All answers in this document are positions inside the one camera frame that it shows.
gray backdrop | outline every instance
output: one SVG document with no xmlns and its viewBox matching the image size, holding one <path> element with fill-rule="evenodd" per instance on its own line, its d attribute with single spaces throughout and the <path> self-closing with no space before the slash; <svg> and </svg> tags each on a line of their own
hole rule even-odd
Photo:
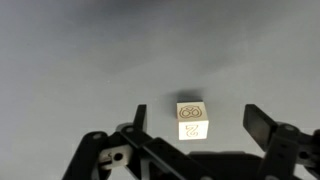
<svg viewBox="0 0 320 180">
<path fill-rule="evenodd" d="M 1 0 L 0 179 L 61 179 L 82 136 L 148 104 L 183 152 L 263 155 L 244 105 L 320 127 L 320 1 Z M 207 140 L 179 141 L 175 103 L 202 97 Z M 296 174 L 313 179 L 303 168 Z M 116 169 L 111 179 L 132 179 Z"/>
</svg>

